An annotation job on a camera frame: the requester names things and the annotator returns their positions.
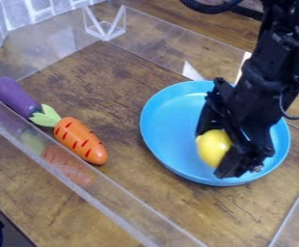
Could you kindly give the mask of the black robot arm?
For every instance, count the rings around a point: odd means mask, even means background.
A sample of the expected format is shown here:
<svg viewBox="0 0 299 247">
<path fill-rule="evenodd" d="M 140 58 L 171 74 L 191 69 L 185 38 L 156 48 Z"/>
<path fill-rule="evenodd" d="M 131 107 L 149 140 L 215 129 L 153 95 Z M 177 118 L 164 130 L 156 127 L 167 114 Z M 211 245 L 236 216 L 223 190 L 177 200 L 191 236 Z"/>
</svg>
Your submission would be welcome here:
<svg viewBox="0 0 299 247">
<path fill-rule="evenodd" d="M 271 128 L 299 95 L 299 0 L 261 0 L 257 43 L 236 84 L 213 79 L 196 134 L 225 132 L 232 141 L 213 172 L 237 178 L 275 155 Z"/>
</svg>

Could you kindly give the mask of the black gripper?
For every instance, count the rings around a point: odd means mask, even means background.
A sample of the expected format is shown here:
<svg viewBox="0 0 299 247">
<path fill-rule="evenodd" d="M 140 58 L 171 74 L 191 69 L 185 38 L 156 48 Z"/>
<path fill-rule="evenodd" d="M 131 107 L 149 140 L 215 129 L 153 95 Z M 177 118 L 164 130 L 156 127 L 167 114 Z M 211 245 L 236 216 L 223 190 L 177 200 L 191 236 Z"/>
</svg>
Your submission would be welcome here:
<svg viewBox="0 0 299 247">
<path fill-rule="evenodd" d="M 232 85 L 215 78 L 205 96 L 196 135 L 221 129 L 232 141 L 213 172 L 217 178 L 261 171 L 265 158 L 275 153 L 271 127 L 297 95 L 299 30 L 267 31 L 244 61 L 239 82 Z"/>
</svg>

